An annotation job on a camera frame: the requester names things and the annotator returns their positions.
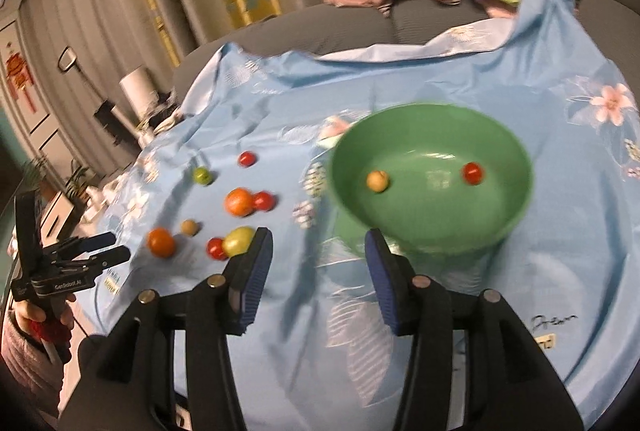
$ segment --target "person's arm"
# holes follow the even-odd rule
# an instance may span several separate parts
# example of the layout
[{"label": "person's arm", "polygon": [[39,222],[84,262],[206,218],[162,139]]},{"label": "person's arm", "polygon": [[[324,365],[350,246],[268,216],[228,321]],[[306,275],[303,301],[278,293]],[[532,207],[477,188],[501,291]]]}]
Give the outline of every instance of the person's arm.
[{"label": "person's arm", "polygon": [[[44,319],[44,312],[32,303],[15,303],[14,310],[4,320],[0,351],[12,376],[25,388],[38,410],[57,418],[64,367],[60,363],[51,363],[42,342],[34,337],[30,326],[31,320],[43,322]],[[73,327],[73,314],[69,307],[60,320],[69,328]],[[68,347],[60,349],[59,353],[62,362],[68,362]]]}]

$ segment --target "red tomato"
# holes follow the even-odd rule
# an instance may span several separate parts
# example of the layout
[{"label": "red tomato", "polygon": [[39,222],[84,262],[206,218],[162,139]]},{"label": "red tomato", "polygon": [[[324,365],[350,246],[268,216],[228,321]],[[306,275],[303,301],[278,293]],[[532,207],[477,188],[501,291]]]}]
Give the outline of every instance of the red tomato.
[{"label": "red tomato", "polygon": [[482,182],[484,171],[476,162],[469,162],[462,168],[462,177],[468,184],[477,186]]},{"label": "red tomato", "polygon": [[226,196],[225,209],[237,217],[248,216],[254,212],[254,196],[247,189],[238,187]]},{"label": "red tomato", "polygon": [[163,227],[149,231],[146,246],[157,257],[172,257],[175,252],[175,240],[172,234]]},{"label": "red tomato", "polygon": [[242,167],[253,166],[258,160],[258,157],[255,156],[255,153],[251,151],[244,151],[238,157],[238,164]]},{"label": "red tomato", "polygon": [[258,211],[271,211],[275,204],[275,197],[267,191],[260,191],[254,195],[254,208]]},{"label": "red tomato", "polygon": [[213,259],[228,259],[228,255],[226,255],[225,250],[222,248],[221,237],[212,237],[207,242],[207,254],[209,254]]}]

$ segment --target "bowl rim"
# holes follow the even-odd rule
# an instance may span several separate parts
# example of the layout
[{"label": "bowl rim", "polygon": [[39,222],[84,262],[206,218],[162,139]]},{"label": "bowl rim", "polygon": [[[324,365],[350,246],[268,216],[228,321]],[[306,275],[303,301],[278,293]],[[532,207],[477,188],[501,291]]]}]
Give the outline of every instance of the bowl rim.
[{"label": "bowl rim", "polygon": [[427,102],[427,101],[420,101],[420,102],[415,102],[415,103],[405,103],[405,104],[396,104],[394,106],[389,106],[388,108],[384,108],[382,110],[378,110],[376,112],[373,112],[371,115],[368,115],[367,117],[365,117],[363,119],[360,119],[360,120],[354,122],[353,124],[351,124],[349,129],[346,132],[344,132],[344,134],[338,139],[338,142],[336,143],[336,145],[332,149],[331,157],[329,159],[329,165],[328,165],[328,169],[327,169],[327,179],[328,179],[328,182],[329,182],[329,191],[331,193],[332,198],[334,198],[334,200],[337,202],[338,208],[344,210],[350,217],[352,217],[355,220],[357,220],[364,227],[367,227],[367,224],[363,223],[363,221],[360,220],[360,217],[357,216],[353,212],[353,210],[342,201],[342,198],[338,194],[337,188],[335,186],[335,180],[334,180],[335,154],[336,154],[338,148],[340,148],[340,145],[344,143],[344,139],[349,135],[349,132],[357,124],[361,124],[363,122],[366,122],[367,119],[374,118],[375,116],[380,115],[380,114],[382,114],[384,112],[388,112],[389,110],[396,110],[396,109],[399,109],[399,108],[416,107],[416,106],[447,106],[448,108],[455,108],[455,109],[458,109],[458,110],[467,110],[467,111],[471,112],[472,114],[474,114],[476,116],[484,117],[485,119],[488,119],[489,121],[493,122],[499,128],[501,128],[502,130],[507,132],[507,134],[510,135],[510,137],[513,139],[513,141],[516,143],[516,146],[518,148],[520,148],[522,154],[524,155],[527,167],[529,168],[529,177],[528,177],[528,180],[527,180],[527,191],[526,191],[524,200],[520,204],[520,207],[518,208],[517,212],[511,218],[509,218],[507,223],[505,223],[500,228],[500,230],[497,231],[494,234],[493,237],[491,237],[491,239],[488,239],[486,241],[486,243],[483,243],[482,245],[460,245],[459,247],[454,247],[454,248],[451,248],[451,249],[447,249],[446,251],[438,251],[438,252],[436,252],[436,251],[433,251],[433,252],[425,251],[426,254],[445,254],[445,255],[447,255],[447,254],[463,254],[465,252],[474,252],[474,251],[481,251],[483,249],[489,249],[489,248],[493,247],[494,245],[500,243],[501,241],[506,239],[507,236],[509,236],[509,234],[522,221],[522,219],[524,218],[524,215],[526,214],[526,212],[527,212],[527,210],[529,208],[529,204],[531,203],[531,198],[533,196],[534,177],[535,177],[533,161],[531,160],[531,157],[529,156],[529,152],[527,152],[526,148],[521,143],[520,139],[509,128],[507,128],[507,126],[502,124],[497,119],[494,119],[491,116],[485,114],[484,112],[479,112],[478,110],[474,110],[473,108],[469,108],[468,106],[460,106],[458,104],[453,104],[453,103],[430,103],[430,102]]}]

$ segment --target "human hand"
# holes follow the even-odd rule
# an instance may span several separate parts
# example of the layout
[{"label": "human hand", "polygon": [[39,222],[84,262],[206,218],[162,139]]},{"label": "human hand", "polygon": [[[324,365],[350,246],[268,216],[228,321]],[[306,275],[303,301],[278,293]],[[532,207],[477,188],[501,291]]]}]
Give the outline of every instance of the human hand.
[{"label": "human hand", "polygon": [[[76,300],[76,296],[74,296],[74,294],[69,294],[66,297],[66,300],[74,302]],[[20,330],[34,339],[38,339],[38,336],[34,334],[31,327],[31,321],[43,323],[47,319],[44,310],[30,301],[18,301],[14,303],[14,315],[15,322]],[[71,306],[69,306],[68,303],[65,304],[65,309],[62,312],[62,316],[60,316],[60,322],[69,328],[69,330],[74,328],[74,315],[73,312],[71,312]]]}]

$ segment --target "green fruit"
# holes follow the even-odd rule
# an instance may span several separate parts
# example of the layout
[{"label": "green fruit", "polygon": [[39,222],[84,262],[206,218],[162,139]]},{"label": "green fruit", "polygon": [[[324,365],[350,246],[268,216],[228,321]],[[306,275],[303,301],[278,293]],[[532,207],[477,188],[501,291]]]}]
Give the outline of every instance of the green fruit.
[{"label": "green fruit", "polygon": [[244,254],[254,239],[255,230],[251,227],[238,227],[225,236],[222,248],[228,257]]},{"label": "green fruit", "polygon": [[193,170],[193,181],[203,186],[208,186],[213,182],[213,176],[206,167],[200,166]]}]

